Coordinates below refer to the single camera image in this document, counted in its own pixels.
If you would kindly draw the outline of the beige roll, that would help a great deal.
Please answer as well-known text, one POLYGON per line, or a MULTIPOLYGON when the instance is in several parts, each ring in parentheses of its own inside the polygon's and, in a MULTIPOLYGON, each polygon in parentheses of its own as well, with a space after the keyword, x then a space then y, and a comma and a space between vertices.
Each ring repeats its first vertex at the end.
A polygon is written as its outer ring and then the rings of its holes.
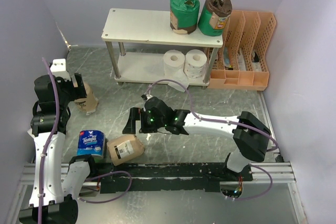
POLYGON ((94 95, 90 85, 84 82, 84 86, 86 89, 87 97, 76 99, 74 100, 74 103, 80 111, 85 112, 86 115, 90 115, 96 111, 96 108, 98 106, 98 99, 94 95))

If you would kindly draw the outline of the beige roll cloud print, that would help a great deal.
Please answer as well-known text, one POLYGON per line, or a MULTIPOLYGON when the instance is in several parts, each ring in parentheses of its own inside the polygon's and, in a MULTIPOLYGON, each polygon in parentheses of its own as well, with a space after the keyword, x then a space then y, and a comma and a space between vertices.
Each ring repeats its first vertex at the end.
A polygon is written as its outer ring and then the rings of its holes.
POLYGON ((109 140, 107 148, 114 166, 133 160, 144 153, 144 145, 135 135, 123 135, 109 140))

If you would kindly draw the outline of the plain white toilet roll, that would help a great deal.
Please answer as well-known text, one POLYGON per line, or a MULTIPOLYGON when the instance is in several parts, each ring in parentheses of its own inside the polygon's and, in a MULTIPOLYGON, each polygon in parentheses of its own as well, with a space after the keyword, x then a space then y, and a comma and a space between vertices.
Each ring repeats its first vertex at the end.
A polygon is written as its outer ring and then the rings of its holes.
POLYGON ((178 50, 169 50, 163 56, 164 77, 174 80, 187 88, 189 81, 184 73, 184 64, 185 56, 178 50))

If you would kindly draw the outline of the white roll pink dots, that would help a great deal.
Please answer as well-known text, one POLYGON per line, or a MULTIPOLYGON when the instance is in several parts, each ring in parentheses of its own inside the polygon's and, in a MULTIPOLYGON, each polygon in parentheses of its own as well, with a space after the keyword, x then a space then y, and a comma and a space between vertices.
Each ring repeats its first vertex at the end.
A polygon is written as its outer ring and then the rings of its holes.
POLYGON ((207 56, 203 51, 193 49, 185 55, 184 73, 192 79, 200 78, 207 66, 207 56))

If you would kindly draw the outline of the green brown roll orange label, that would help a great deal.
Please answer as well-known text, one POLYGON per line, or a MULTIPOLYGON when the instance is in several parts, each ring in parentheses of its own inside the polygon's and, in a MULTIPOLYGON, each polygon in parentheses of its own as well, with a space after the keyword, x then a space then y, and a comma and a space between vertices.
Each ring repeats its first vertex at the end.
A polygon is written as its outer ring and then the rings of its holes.
POLYGON ((205 0, 198 28, 206 36, 222 35, 232 13, 231 0, 205 0))

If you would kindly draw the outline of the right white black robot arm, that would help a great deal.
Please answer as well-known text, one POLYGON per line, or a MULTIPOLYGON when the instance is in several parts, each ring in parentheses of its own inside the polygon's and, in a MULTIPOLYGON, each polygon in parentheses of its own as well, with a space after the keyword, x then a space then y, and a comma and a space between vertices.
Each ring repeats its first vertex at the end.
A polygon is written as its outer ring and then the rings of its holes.
POLYGON ((233 139, 236 149, 228 154, 220 172, 210 173, 224 181, 238 180, 249 163, 261 163, 267 152, 270 130, 253 114, 243 111, 238 116, 210 116, 190 110, 173 109, 157 97, 148 98, 143 108, 132 107, 123 134, 157 133, 164 128, 174 135, 209 134, 233 139))

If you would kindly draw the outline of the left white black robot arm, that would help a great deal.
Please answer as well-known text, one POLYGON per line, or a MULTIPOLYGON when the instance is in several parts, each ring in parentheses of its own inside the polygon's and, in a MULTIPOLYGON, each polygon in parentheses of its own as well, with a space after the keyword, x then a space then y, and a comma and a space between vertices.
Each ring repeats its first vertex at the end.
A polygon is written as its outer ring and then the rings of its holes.
POLYGON ((90 154, 74 156, 61 178, 69 103, 87 96, 81 74, 75 73, 75 80, 47 74, 34 81, 38 100, 30 125, 36 150, 35 176, 29 206, 19 212, 21 223, 76 223, 82 185, 97 178, 98 168, 90 154))

